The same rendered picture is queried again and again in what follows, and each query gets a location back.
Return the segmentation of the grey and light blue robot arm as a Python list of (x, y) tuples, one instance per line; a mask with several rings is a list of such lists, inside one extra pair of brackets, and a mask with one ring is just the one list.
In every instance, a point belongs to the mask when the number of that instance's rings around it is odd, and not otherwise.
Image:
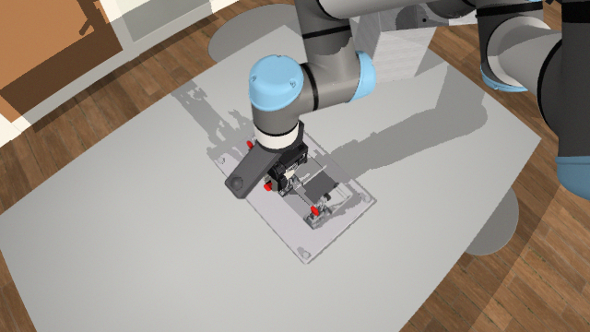
[[(298, 64), (286, 55), (272, 54), (250, 71), (254, 134), (263, 146), (278, 149), (293, 143), (302, 114), (372, 93), (375, 68), (369, 55), (355, 50), (350, 18), (423, 3), (448, 19), (477, 10), (484, 83), (500, 91), (529, 90), (535, 96), (537, 92), (541, 116), (559, 137), (558, 180), (590, 201), (590, 0), (562, 0), (561, 30), (543, 30), (550, 27), (544, 23), (542, 0), (294, 3), (308, 62)], [(256, 142), (224, 184), (244, 199), (281, 155)]]

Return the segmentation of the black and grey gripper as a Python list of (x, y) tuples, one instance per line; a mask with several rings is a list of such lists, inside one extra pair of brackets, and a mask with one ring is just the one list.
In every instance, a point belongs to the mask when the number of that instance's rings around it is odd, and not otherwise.
[[(295, 172), (294, 170), (287, 172), (287, 168), (290, 168), (296, 162), (298, 162), (298, 166), (300, 166), (303, 162), (305, 162), (307, 160), (309, 147), (302, 141), (303, 130), (304, 130), (304, 123), (301, 120), (299, 120), (298, 135), (297, 135), (296, 139), (294, 140), (295, 143), (293, 142), (285, 148), (278, 148), (278, 149), (267, 148), (267, 147), (263, 146), (261, 143), (259, 143), (259, 141), (256, 139), (258, 145), (263, 150), (270, 152), (270, 153), (281, 153), (282, 154), (281, 157), (277, 160), (277, 162), (271, 167), (271, 169), (262, 178), (265, 184), (269, 184), (272, 182), (272, 185), (271, 185), (272, 192), (275, 192), (275, 191), (279, 192), (287, 186), (288, 179)], [(305, 157), (302, 159), (304, 153), (305, 153)], [(275, 193), (277, 193), (277, 192), (275, 192)]]

